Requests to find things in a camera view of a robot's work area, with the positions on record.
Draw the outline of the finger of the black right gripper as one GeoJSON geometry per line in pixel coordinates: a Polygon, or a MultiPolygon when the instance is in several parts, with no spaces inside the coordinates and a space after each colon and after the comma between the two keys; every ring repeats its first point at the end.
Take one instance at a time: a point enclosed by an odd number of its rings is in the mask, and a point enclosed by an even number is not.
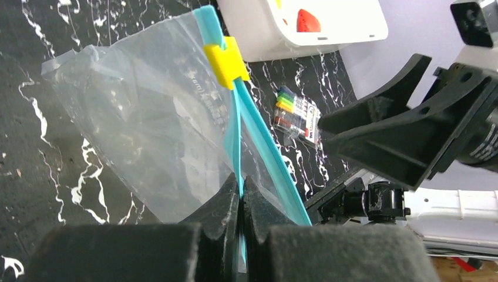
{"type": "Polygon", "coordinates": [[[432,58],[426,55],[412,55],[383,86],[355,102],[323,115],[318,127],[323,132],[337,135],[402,113],[408,109],[408,100],[431,61],[432,58]]]}
{"type": "Polygon", "coordinates": [[[324,151],[416,189],[448,146],[444,138],[450,133],[428,111],[435,105],[422,102],[382,121],[332,134],[324,151]]]}

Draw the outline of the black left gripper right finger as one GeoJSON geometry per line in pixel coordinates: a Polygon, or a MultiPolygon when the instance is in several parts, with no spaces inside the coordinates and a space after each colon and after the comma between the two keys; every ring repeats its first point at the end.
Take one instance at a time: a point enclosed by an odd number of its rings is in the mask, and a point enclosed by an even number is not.
{"type": "Polygon", "coordinates": [[[241,201],[249,281],[438,281],[422,243],[393,225],[299,226],[247,177],[241,201]]]}

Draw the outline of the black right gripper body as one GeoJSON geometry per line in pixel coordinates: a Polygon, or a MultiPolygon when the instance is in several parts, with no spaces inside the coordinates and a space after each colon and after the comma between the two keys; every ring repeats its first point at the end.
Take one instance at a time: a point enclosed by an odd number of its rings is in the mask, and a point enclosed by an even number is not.
{"type": "Polygon", "coordinates": [[[491,172],[497,171],[497,74],[454,63],[437,68],[435,82],[424,102],[436,102],[428,110],[450,133],[427,179],[447,171],[454,161],[491,172]]]}

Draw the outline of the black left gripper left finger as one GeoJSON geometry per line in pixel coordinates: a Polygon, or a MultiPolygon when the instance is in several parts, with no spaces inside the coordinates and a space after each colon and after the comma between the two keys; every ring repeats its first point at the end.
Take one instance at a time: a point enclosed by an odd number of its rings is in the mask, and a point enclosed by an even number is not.
{"type": "Polygon", "coordinates": [[[239,186],[176,224],[65,226],[33,255],[26,281],[236,281],[239,186]]]}

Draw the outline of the white plastic bin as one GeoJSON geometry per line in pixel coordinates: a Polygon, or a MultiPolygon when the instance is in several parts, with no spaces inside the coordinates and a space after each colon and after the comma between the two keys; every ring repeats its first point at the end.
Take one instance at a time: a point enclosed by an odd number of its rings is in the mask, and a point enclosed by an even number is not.
{"type": "Polygon", "coordinates": [[[389,33],[377,0],[218,0],[217,5],[246,62],[335,52],[384,40],[389,33]]]}

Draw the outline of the clear zip top bag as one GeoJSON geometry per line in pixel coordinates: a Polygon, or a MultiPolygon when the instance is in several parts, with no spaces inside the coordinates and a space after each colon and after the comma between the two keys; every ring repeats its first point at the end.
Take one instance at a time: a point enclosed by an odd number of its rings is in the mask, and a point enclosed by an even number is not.
{"type": "Polygon", "coordinates": [[[42,64],[71,120],[98,155],[163,222],[208,201],[229,175],[250,176],[292,221],[311,221],[245,82],[218,83],[204,45],[226,48],[205,5],[110,46],[42,64]]]}

